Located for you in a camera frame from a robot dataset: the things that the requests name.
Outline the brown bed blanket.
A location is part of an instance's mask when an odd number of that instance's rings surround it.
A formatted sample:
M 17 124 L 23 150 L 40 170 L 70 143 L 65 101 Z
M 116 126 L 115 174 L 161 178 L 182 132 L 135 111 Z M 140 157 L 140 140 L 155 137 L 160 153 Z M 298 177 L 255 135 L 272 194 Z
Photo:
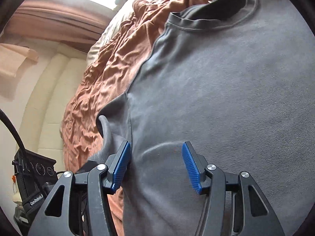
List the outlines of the brown bed blanket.
M 171 12 L 211 0 L 127 0 L 91 47 L 83 79 L 66 105 L 60 134 L 66 169 L 77 171 L 101 148 L 95 125 L 99 110 L 122 94 Z

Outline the cream padded headboard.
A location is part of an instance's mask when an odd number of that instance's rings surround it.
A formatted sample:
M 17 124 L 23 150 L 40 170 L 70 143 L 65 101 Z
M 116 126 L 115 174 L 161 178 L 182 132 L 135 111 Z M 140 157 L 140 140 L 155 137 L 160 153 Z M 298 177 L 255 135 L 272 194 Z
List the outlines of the cream padded headboard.
M 59 44 L 23 114 L 19 134 L 26 149 L 56 160 L 56 171 L 65 170 L 61 122 L 85 69 L 86 53 Z

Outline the grey t-shirt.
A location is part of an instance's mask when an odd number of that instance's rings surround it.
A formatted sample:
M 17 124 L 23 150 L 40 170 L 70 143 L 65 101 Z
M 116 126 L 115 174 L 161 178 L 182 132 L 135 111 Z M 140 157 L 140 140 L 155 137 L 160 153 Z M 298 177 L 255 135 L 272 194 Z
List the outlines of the grey t-shirt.
M 290 0 L 213 0 L 169 14 L 128 89 L 97 122 L 104 162 L 132 148 L 125 235 L 193 235 L 204 202 L 181 148 L 248 171 L 293 235 L 314 204 L 314 35 Z

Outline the brown curtain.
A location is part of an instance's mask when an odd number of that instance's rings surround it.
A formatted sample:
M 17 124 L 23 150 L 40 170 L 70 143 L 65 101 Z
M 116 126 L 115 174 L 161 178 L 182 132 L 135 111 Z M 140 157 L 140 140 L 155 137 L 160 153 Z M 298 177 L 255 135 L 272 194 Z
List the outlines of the brown curtain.
M 5 25 L 4 32 L 56 41 L 88 52 L 114 14 L 90 0 L 25 0 Z

